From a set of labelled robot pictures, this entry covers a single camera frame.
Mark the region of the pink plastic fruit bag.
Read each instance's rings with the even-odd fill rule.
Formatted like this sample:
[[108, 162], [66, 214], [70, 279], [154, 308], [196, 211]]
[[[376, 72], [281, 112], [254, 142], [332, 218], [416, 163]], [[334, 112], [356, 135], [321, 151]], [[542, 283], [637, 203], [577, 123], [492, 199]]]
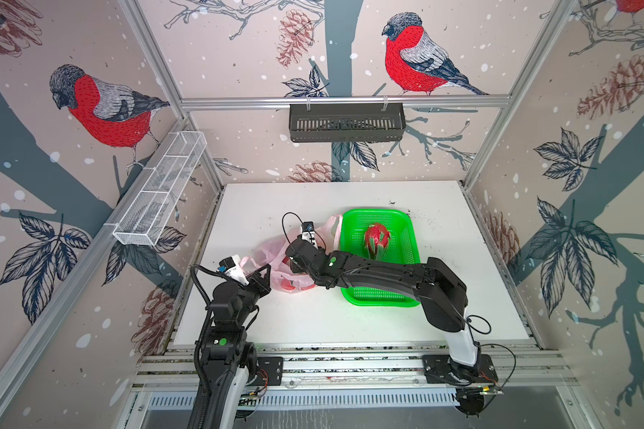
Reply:
[[[337, 250], [341, 239], [343, 216], [334, 214], [321, 225], [314, 225], [319, 248], [326, 251]], [[253, 250], [252, 254], [244, 257], [243, 270], [250, 275], [257, 269], [270, 265], [270, 285], [274, 291], [299, 293], [314, 289], [316, 285], [309, 275], [299, 270], [286, 255], [289, 242], [293, 242], [301, 234], [301, 227], [291, 229], [286, 237], [279, 236], [264, 241]]]

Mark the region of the red dragon fruit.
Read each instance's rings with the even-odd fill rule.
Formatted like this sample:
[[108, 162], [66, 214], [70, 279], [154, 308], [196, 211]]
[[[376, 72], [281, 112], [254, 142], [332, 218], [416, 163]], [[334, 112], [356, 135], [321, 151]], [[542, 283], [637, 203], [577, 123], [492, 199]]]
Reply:
[[389, 230], [381, 223], [372, 223], [364, 236], [364, 245], [372, 260], [381, 260], [391, 241]]

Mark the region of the green plastic basket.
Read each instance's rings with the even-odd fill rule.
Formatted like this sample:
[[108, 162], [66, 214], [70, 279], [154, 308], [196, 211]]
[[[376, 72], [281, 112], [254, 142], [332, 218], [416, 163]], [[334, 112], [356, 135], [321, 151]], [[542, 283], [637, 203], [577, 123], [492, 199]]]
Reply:
[[[381, 223], [390, 232], [391, 241], [380, 262], [419, 264], [420, 256], [413, 222], [408, 214], [395, 209], [357, 208], [343, 214], [339, 249], [369, 258], [364, 245], [365, 232], [372, 223]], [[342, 290], [343, 297], [358, 307], [416, 307], [419, 303], [404, 295], [371, 287]]]

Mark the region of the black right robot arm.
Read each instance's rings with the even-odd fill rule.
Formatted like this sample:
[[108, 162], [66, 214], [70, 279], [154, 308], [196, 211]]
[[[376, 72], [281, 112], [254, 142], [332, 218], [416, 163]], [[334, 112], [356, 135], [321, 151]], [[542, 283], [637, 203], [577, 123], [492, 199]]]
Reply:
[[394, 264], [340, 250], [327, 253], [302, 238], [289, 244], [286, 255], [320, 287], [370, 287], [419, 302], [429, 324], [444, 334], [451, 366], [469, 371], [479, 366], [481, 348], [467, 319], [467, 287], [441, 259]]

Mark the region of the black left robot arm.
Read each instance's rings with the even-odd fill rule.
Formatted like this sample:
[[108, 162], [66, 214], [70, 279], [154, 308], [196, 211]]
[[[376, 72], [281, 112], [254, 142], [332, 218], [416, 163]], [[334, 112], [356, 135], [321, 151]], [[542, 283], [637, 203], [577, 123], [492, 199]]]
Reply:
[[270, 291], [271, 266], [235, 280], [194, 265], [193, 285], [206, 304], [206, 318], [195, 341], [193, 364], [199, 377], [189, 428], [231, 428], [245, 384], [257, 375], [257, 352], [247, 341], [246, 320]]

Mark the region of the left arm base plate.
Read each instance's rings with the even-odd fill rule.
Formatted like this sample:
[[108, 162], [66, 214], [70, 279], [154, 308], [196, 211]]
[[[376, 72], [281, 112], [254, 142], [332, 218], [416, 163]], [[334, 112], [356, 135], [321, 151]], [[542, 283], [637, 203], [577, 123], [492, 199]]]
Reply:
[[284, 372], [284, 359], [282, 357], [257, 358], [256, 373], [247, 386], [265, 387], [280, 386]]

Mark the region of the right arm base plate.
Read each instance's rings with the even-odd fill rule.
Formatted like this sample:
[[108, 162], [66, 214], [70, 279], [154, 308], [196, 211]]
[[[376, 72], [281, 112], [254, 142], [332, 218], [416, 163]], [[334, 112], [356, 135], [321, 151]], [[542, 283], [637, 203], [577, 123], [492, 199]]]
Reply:
[[486, 354], [480, 354], [474, 366], [456, 363], [447, 355], [425, 355], [421, 361], [428, 384], [468, 387], [499, 383], [493, 361]]

